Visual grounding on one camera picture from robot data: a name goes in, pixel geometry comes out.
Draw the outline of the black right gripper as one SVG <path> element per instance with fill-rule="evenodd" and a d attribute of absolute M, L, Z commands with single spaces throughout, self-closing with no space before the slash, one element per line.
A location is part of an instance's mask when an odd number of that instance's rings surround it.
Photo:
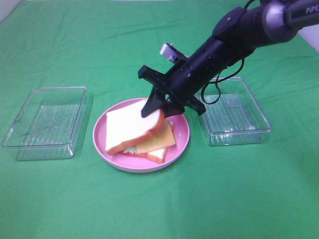
<path fill-rule="evenodd" d="M 141 110 L 142 118 L 146 118 L 158 109 L 164 111 L 164 117 L 182 115 L 185 107 L 202 115 L 206 108 L 194 97 L 198 87 L 192 81 L 194 74 L 187 65 L 187 60 L 180 60 L 165 73 L 156 71 L 146 65 L 138 70 L 138 77 L 153 85 L 146 104 Z"/>

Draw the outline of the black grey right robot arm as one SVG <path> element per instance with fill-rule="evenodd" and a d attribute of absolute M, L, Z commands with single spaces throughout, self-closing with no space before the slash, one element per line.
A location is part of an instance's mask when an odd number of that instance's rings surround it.
<path fill-rule="evenodd" d="M 316 0 L 263 0 L 258 7 L 236 7 L 228 12 L 212 35 L 188 57 L 165 44 L 161 52 L 173 66 L 166 73 L 148 66 L 138 71 L 139 78 L 153 85 L 142 117 L 157 109 L 162 109 L 166 117 L 180 115 L 185 107 L 203 114 L 205 103 L 194 95 L 213 77 L 243 61 L 256 48 L 288 42 L 300 29 L 318 22 Z"/>

